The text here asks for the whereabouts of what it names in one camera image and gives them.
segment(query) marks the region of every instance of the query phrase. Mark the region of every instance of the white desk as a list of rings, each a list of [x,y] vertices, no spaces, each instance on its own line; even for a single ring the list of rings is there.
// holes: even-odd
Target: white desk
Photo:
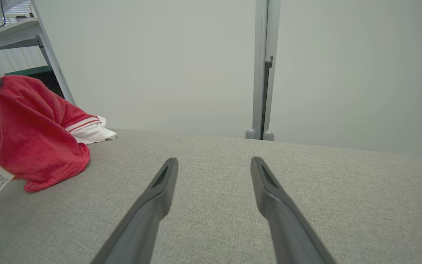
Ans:
[[[74,103],[66,80],[52,51],[50,43],[45,38],[37,18],[25,18],[17,23],[5,25],[0,28],[0,50],[17,47],[39,46],[45,60],[52,67],[66,100]]]

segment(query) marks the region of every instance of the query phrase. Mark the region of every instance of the red towel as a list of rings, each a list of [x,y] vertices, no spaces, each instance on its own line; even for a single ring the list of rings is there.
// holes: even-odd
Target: red towel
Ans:
[[[87,118],[78,107],[40,81],[2,77],[0,87],[0,165],[36,192],[83,171],[89,149],[65,128]]]

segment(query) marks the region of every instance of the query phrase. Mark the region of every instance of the white cloth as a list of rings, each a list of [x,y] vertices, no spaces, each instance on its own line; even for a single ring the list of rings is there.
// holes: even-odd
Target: white cloth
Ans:
[[[90,117],[66,128],[78,143],[92,144],[115,139],[117,133],[107,129],[107,120],[103,117]]]

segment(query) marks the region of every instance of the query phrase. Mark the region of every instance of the gray carpet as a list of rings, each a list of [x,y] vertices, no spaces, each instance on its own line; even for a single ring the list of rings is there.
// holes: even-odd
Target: gray carpet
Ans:
[[[422,157],[115,130],[85,172],[0,193],[0,263],[88,263],[168,157],[179,160],[152,263],[274,263],[250,158],[262,157],[339,264],[422,263]]]

